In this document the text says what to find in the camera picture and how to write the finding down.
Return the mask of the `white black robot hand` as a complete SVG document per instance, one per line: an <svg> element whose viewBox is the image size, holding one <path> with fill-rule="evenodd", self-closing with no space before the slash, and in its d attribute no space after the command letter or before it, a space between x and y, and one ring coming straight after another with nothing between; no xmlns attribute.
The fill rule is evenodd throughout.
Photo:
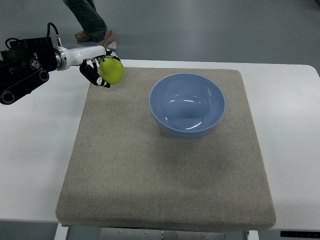
<svg viewBox="0 0 320 240"><path fill-rule="evenodd" d="M55 48L55 55L57 59L56 69L58 71L67 70L71 66L79 66L80 73L91 84L104 88L109 88L111 85L99 75L100 61L104 58L114 58L121 62L114 51L101 45L72 49L57 46Z"/></svg>

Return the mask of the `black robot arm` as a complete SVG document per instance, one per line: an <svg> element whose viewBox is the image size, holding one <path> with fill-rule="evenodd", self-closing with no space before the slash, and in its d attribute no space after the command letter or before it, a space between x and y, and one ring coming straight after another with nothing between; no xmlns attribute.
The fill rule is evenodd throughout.
<svg viewBox="0 0 320 240"><path fill-rule="evenodd" d="M49 22L45 37L8 38L7 50L0 52L0 103L11 105L46 83L49 72L63 66L64 58L54 48L50 37L51 28L56 33L58 46L61 38L57 27Z"/></svg>

